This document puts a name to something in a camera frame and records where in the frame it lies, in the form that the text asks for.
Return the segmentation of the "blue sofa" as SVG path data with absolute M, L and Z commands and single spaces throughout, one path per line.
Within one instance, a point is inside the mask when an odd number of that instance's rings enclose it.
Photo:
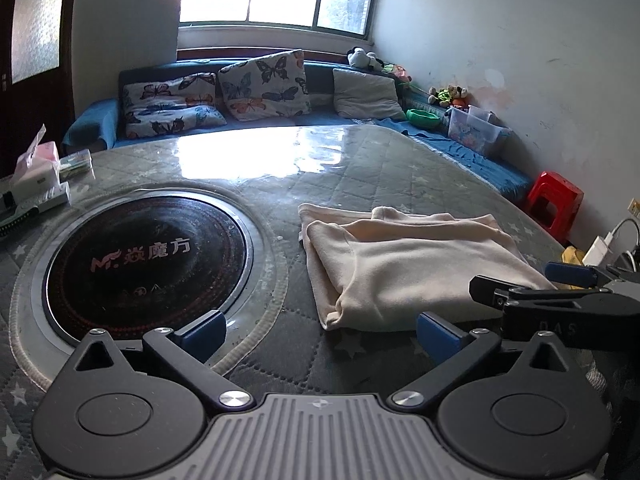
M 118 76 L 119 97 L 92 103 L 74 121 L 67 130 L 62 141 L 62 150 L 66 155 L 86 148 L 92 152 L 122 148 L 134 144 L 125 138 L 125 113 L 122 101 L 125 99 L 127 84 L 150 82 L 152 80 L 176 79 L 180 76 L 192 76 L 196 73 L 218 73 L 231 61 L 228 58 L 201 58 L 186 60 L 157 66 L 124 70 Z M 310 83 L 312 111 L 308 115 L 293 118 L 267 118 L 257 122 L 238 122 L 229 112 L 223 112 L 226 123 L 220 131 L 251 128 L 269 128 L 283 126 L 336 126 L 349 125 L 352 121 L 337 115 L 333 108 L 333 76 L 335 63 L 308 61 L 306 63 L 307 81 Z M 449 114 L 442 110 L 432 110 L 439 123 L 434 127 L 415 126 L 407 119 L 375 119 L 367 118 L 365 122 L 390 128 L 404 136 L 416 139 L 431 150 L 451 159 L 455 164 L 468 170 L 480 180 L 492 185 L 503 197 L 517 204 L 524 200 L 534 180 L 527 177 L 498 155 L 488 156 L 474 152 L 472 148 L 451 140 L 446 136 Z

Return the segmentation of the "white power adapter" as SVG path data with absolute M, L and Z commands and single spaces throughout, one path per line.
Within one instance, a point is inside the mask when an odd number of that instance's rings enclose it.
M 589 247 L 588 252 L 585 253 L 582 264 L 584 266 L 606 266 L 611 263 L 614 258 L 611 249 L 613 240 L 614 234 L 612 232 L 605 236 L 598 235 Z

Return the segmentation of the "white remote control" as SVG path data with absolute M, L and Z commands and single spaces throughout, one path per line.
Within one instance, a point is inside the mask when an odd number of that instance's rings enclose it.
M 38 214 L 43 214 L 54 207 L 63 206 L 69 201 L 70 186 L 67 182 L 62 182 L 46 192 L 29 197 L 27 200 L 24 200 L 23 203 L 19 204 L 17 209 L 21 212 L 35 210 Z

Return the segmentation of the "black white plush toy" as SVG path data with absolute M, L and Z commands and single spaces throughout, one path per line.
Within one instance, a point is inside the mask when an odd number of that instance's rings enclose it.
M 366 52 L 360 47 L 350 49 L 346 58 L 349 66 L 357 70 L 375 73 L 381 73 L 384 70 L 384 62 L 374 52 Z

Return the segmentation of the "teal black smartwatch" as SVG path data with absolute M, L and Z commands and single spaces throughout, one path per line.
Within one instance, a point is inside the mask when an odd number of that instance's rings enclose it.
M 19 203 L 11 191 L 1 195 L 0 236 L 7 237 L 27 220 L 39 214 L 35 200 L 24 200 Z

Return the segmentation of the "upright butterfly pillow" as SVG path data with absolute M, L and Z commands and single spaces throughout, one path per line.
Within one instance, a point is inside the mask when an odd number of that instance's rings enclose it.
M 291 118 L 312 110 L 302 50 L 224 66 L 218 80 L 224 105 L 239 122 Z

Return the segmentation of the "pink white tissue box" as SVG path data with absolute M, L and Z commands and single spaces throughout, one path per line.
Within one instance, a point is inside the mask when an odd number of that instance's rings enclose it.
M 48 192 L 60 184 L 60 156 L 53 141 L 42 143 L 47 129 L 42 125 L 28 150 L 17 159 L 10 191 L 17 203 Z

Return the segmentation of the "cream sweatshirt garment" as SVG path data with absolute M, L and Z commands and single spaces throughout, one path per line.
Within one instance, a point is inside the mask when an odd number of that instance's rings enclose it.
M 458 219 L 303 204 L 300 236 L 320 325 L 325 330 L 402 332 L 430 311 L 451 323 L 498 318 L 475 302 L 477 275 L 532 289 L 551 283 L 490 214 Z

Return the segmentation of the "green flat packet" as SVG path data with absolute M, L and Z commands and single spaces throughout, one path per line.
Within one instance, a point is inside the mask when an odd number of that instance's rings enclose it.
M 58 176 L 61 182 L 68 181 L 87 172 L 93 172 L 92 155 L 88 148 L 66 155 L 60 159 Z

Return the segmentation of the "grey plain pillow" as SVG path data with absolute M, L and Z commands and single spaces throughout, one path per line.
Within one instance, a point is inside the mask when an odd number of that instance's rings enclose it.
M 404 120 L 393 78 L 333 70 L 333 106 L 337 114 L 350 119 Z

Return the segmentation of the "green bowl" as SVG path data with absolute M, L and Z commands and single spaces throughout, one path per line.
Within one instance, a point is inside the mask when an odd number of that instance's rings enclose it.
M 428 110 L 420 110 L 420 108 L 410 108 L 406 111 L 406 117 L 413 127 L 423 130 L 437 130 L 442 118 Z

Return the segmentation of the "clear plastic storage box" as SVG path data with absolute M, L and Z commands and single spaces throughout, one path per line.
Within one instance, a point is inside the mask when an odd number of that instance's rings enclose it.
M 447 136 L 473 152 L 487 158 L 497 158 L 511 131 L 488 122 L 492 113 L 484 108 L 470 107 L 469 112 L 450 107 Z

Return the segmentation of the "flat butterfly pillow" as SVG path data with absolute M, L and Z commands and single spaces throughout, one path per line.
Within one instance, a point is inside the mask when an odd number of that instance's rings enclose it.
M 216 105 L 216 75 L 195 73 L 122 88 L 125 136 L 129 140 L 183 134 L 224 126 Z

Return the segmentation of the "round black induction cooktop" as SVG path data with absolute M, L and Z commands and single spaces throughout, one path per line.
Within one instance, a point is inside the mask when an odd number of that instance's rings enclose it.
M 238 208 L 187 190 L 110 200 L 65 229 L 58 244 L 44 274 L 43 310 L 71 344 L 93 328 L 135 340 L 225 311 L 254 256 Z

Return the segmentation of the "dark wooden door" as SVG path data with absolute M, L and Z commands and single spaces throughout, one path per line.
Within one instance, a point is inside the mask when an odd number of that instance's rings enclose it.
M 74 0 L 1 0 L 1 174 L 41 128 L 61 143 L 75 119 Z

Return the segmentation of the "small colourful plush toys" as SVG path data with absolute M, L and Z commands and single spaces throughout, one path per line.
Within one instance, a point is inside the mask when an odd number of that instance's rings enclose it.
M 427 102 L 442 108 L 454 107 L 458 110 L 466 110 L 469 107 L 469 96 L 467 88 L 450 84 L 446 88 L 429 88 Z

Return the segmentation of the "red plastic stool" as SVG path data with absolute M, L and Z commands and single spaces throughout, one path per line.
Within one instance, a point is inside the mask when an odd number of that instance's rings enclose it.
M 543 171 L 530 189 L 522 209 L 560 244 L 565 244 L 584 192 L 554 171 Z

